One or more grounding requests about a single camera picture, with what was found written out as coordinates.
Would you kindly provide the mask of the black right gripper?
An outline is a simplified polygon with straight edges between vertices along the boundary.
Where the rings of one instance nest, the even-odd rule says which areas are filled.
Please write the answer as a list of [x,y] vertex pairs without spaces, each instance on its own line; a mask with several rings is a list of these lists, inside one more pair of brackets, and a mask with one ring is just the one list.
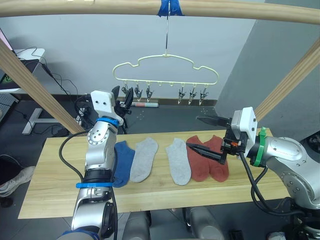
[[247,147],[247,133],[244,131],[234,133],[231,126],[231,118],[224,118],[219,116],[197,116],[196,119],[211,126],[225,127],[226,132],[224,138],[222,139],[220,147],[222,154],[211,151],[204,145],[187,143],[186,146],[191,150],[198,153],[202,157],[214,160],[222,165],[226,163],[227,155],[235,156],[239,155],[240,153],[245,153]]

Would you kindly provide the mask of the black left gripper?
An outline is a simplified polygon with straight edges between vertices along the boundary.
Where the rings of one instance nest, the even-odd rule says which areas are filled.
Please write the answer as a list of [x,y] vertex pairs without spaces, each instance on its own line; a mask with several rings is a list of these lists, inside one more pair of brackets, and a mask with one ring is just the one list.
[[111,90],[111,92],[113,93],[114,100],[115,100],[115,106],[114,106],[115,113],[120,117],[124,117],[125,115],[131,115],[132,111],[130,110],[130,108],[134,99],[133,88],[131,87],[130,89],[127,90],[124,103],[121,103],[119,100],[117,100],[120,92],[119,85],[115,86]]

